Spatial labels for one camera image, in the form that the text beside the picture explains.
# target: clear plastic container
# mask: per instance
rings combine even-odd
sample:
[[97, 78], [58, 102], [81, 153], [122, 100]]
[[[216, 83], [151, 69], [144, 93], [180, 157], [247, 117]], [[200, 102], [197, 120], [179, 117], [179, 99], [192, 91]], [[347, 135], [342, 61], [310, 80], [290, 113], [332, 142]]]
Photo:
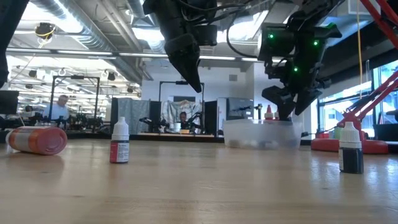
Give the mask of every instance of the clear plastic container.
[[224, 140], [228, 147], [255, 149], [298, 149], [302, 123], [239, 119], [224, 122]]

